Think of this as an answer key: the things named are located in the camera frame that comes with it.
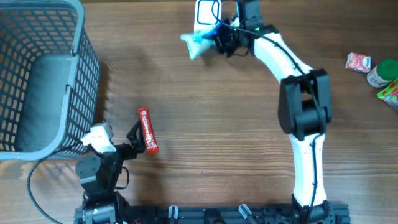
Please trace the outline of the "Haribo gummy bag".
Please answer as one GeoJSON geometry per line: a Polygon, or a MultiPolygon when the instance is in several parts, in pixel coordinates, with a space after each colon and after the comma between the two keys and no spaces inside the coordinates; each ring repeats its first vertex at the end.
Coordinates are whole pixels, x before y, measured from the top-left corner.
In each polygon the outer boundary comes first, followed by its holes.
{"type": "Polygon", "coordinates": [[[380,91],[377,94],[377,97],[385,102],[388,106],[391,108],[397,110],[398,108],[398,103],[397,103],[397,81],[398,78],[396,78],[394,81],[392,81],[385,89],[380,91]]]}

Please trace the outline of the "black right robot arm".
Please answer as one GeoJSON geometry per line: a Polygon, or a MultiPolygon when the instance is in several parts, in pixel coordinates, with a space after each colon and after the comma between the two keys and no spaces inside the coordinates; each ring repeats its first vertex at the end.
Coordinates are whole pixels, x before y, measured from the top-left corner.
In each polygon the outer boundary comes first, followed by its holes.
{"type": "Polygon", "coordinates": [[[214,40],[231,56],[247,48],[279,82],[278,120],[294,154],[292,223],[316,223],[329,216],[323,187],[323,143],[331,121],[329,76],[304,64],[273,25],[265,25],[259,1],[237,1],[236,21],[217,20],[214,40]]]}

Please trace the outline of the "green lid jar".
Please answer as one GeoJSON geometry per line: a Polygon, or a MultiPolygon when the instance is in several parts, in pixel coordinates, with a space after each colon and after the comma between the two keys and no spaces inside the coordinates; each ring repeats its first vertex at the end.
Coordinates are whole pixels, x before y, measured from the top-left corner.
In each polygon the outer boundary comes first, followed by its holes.
{"type": "Polygon", "coordinates": [[[375,66],[368,74],[368,83],[375,87],[384,87],[397,78],[397,61],[386,59],[375,66]]]}

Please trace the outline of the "red Nescafe sachet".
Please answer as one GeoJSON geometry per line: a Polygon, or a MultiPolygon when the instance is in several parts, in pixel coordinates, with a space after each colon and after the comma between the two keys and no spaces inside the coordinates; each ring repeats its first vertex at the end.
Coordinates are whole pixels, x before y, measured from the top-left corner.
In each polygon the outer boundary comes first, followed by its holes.
{"type": "Polygon", "coordinates": [[[159,147],[157,141],[155,139],[155,134],[152,129],[152,124],[149,118],[149,110],[148,108],[140,108],[137,111],[140,121],[142,123],[144,139],[146,142],[147,153],[149,155],[159,153],[159,147]]]}

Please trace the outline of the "mint wet wipes pack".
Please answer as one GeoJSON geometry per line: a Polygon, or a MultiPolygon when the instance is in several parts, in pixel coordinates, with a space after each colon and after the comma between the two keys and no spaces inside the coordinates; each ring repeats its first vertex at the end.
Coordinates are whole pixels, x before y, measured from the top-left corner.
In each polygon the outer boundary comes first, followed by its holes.
{"type": "Polygon", "coordinates": [[[216,45],[212,38],[213,34],[215,34],[215,28],[180,36],[180,39],[187,45],[191,60],[196,59],[200,54],[216,45]]]}

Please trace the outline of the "red white small carton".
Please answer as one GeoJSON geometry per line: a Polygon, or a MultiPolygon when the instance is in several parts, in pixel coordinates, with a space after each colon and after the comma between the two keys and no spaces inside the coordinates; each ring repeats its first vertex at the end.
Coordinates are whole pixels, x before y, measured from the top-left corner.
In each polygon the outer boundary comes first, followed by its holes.
{"type": "Polygon", "coordinates": [[[371,57],[351,52],[347,56],[345,69],[368,73],[371,71],[371,57]]]}

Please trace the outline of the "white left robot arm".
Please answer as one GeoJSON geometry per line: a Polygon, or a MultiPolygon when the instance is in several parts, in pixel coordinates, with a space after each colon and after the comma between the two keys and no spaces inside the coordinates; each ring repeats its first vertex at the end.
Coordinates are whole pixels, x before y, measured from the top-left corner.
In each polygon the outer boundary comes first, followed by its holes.
{"type": "Polygon", "coordinates": [[[112,128],[109,123],[98,123],[81,137],[84,146],[93,153],[82,157],[75,167],[84,189],[83,203],[74,214],[74,223],[128,223],[130,204],[119,193],[117,181],[123,162],[135,159],[145,152],[146,145],[142,123],[137,121],[126,135],[129,144],[112,143],[112,128]]]}

